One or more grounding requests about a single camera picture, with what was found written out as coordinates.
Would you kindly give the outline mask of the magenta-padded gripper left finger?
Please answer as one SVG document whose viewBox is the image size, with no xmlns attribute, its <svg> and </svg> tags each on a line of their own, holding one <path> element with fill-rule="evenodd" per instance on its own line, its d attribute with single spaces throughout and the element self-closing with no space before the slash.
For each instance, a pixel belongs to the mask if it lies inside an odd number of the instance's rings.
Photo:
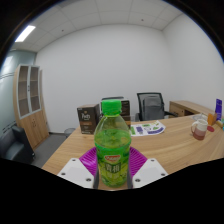
<svg viewBox="0 0 224 224">
<path fill-rule="evenodd" d="M 97 189 L 99 171 L 96 148 L 91 148 L 80 158 L 71 158 L 58 173 L 58 176 L 78 186 Z"/>
</svg>

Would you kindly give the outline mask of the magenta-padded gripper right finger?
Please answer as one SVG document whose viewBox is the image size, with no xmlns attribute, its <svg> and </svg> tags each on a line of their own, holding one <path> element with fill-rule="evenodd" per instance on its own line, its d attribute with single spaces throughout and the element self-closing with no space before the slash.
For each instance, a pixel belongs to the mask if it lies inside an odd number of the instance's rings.
<svg viewBox="0 0 224 224">
<path fill-rule="evenodd" d="M 127 174 L 129 189 L 146 186 L 167 175 L 168 173 L 155 158 L 147 159 L 137 149 L 130 148 Z"/>
</svg>

